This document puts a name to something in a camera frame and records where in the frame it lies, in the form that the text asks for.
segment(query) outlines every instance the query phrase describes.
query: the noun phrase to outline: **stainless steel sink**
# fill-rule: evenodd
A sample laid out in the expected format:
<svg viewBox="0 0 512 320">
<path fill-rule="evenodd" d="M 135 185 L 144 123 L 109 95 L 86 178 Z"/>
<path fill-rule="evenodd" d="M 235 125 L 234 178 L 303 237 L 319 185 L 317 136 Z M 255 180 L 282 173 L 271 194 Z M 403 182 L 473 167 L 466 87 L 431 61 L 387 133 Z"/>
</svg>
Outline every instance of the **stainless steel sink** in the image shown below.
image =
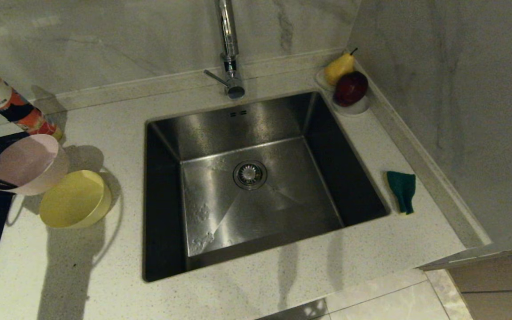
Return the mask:
<svg viewBox="0 0 512 320">
<path fill-rule="evenodd" d="M 387 214 L 319 93 L 146 130 L 146 281 Z"/>
</svg>

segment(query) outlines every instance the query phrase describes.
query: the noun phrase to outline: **speckled countertop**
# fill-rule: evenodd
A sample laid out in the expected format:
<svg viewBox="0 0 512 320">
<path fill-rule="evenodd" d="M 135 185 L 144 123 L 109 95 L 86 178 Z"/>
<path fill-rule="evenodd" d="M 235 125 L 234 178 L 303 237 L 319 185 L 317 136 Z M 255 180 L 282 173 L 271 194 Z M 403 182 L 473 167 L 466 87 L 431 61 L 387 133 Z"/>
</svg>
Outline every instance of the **speckled countertop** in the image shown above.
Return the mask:
<svg viewBox="0 0 512 320">
<path fill-rule="evenodd" d="M 307 69 L 246 81 L 235 104 L 317 89 Z M 412 172 L 371 111 L 337 116 L 364 162 L 387 217 L 164 280 L 142 280 L 144 128 L 164 118 L 230 107 L 211 85 L 62 113 L 71 171 L 103 172 L 112 210 L 82 230 L 53 230 L 40 196 L 17 196 L 0 243 L 0 319 L 254 319 L 344 287 L 465 249 L 424 185 L 416 213 L 396 213 L 383 172 Z M 0 134 L 13 131 L 0 127 Z"/>
</svg>

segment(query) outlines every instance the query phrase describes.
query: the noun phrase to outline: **sink drain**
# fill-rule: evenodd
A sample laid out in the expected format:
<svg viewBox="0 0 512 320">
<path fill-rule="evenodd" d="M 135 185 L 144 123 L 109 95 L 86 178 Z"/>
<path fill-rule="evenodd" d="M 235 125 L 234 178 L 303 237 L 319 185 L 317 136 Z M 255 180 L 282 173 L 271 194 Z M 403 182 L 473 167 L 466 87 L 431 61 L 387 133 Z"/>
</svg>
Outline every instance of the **sink drain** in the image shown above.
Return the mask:
<svg viewBox="0 0 512 320">
<path fill-rule="evenodd" d="M 254 190 L 260 188 L 266 182 L 268 172 L 261 162 L 248 160 L 240 162 L 234 168 L 233 176 L 237 186 L 245 190 Z"/>
</svg>

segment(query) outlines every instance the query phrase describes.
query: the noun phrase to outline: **marble wall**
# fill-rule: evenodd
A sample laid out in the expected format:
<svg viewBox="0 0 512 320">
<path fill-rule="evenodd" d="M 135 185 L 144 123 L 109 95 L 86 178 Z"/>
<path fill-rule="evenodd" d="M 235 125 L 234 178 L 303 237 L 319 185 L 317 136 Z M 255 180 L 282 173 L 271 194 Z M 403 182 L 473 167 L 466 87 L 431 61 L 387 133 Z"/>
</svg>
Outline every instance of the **marble wall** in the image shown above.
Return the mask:
<svg viewBox="0 0 512 320">
<path fill-rule="evenodd" d="M 349 48 L 455 185 L 512 249 L 512 1 L 363 0 Z"/>
<path fill-rule="evenodd" d="M 233 0 L 240 62 L 341 48 L 361 0 Z M 0 0 L 0 75 L 28 99 L 220 66 L 214 0 Z"/>
</svg>

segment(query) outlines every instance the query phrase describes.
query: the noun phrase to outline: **sponge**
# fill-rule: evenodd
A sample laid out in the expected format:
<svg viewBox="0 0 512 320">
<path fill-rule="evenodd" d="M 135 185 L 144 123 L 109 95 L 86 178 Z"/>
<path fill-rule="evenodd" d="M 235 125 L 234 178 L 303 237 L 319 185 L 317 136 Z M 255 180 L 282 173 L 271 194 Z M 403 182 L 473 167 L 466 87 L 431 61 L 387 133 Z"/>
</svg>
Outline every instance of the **sponge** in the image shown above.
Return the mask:
<svg viewBox="0 0 512 320">
<path fill-rule="evenodd" d="M 398 199 L 400 212 L 406 212 L 407 215 L 413 213 L 412 197 L 414 197 L 414 192 L 416 192 L 416 175 L 401 172 L 386 172 L 386 178 L 390 190 L 392 190 Z"/>
</svg>

